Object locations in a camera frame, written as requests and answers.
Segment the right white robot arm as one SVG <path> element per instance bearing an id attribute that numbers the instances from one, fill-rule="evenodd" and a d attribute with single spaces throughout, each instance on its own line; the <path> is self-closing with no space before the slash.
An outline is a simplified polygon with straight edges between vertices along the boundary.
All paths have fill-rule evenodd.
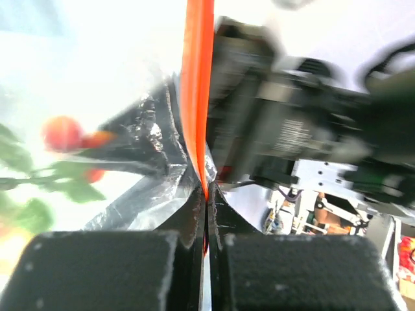
<path id="1" fill-rule="evenodd" d="M 388 70 L 414 42 L 366 64 L 359 93 L 338 86 L 334 64 L 284 56 L 264 27 L 222 17 L 214 35 L 207 143 L 223 183 L 249 175 L 356 196 L 414 219 L 414 70 Z"/>

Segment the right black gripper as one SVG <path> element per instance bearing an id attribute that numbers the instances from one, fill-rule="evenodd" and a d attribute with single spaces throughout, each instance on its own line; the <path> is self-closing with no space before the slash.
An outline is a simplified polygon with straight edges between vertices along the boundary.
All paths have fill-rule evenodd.
<path id="1" fill-rule="evenodd" d="M 264 27 L 222 17 L 215 31 L 207 143 L 217 180 L 290 186 L 301 159 L 356 164 L 371 148 L 352 109 L 360 97 L 331 85 L 324 62 L 287 58 Z"/>

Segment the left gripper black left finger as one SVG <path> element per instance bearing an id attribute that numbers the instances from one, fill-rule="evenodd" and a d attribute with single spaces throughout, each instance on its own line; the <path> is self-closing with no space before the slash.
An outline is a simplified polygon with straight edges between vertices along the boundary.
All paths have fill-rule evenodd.
<path id="1" fill-rule="evenodd" d="M 201 188 L 152 231 L 35 236 L 2 295 L 2 310 L 200 310 Z"/>

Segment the clear zip top bag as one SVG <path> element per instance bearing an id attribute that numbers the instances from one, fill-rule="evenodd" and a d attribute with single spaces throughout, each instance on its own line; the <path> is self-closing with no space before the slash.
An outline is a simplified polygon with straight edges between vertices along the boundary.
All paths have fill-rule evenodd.
<path id="1" fill-rule="evenodd" d="M 108 203 L 51 231 L 130 227 L 173 205 L 191 170 L 182 135 L 196 121 L 197 58 L 210 52 L 213 1 L 2 1 L 1 125 L 23 142 L 46 122 L 75 119 L 115 139 L 86 159 L 106 173 Z M 1 230 L 15 262 L 38 234 Z"/>

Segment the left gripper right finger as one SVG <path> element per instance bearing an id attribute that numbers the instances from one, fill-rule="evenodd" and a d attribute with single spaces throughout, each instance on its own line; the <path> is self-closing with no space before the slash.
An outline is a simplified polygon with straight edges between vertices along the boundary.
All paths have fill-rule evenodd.
<path id="1" fill-rule="evenodd" d="M 405 309 L 367 238 L 264 235 L 214 184 L 207 217 L 214 310 Z"/>

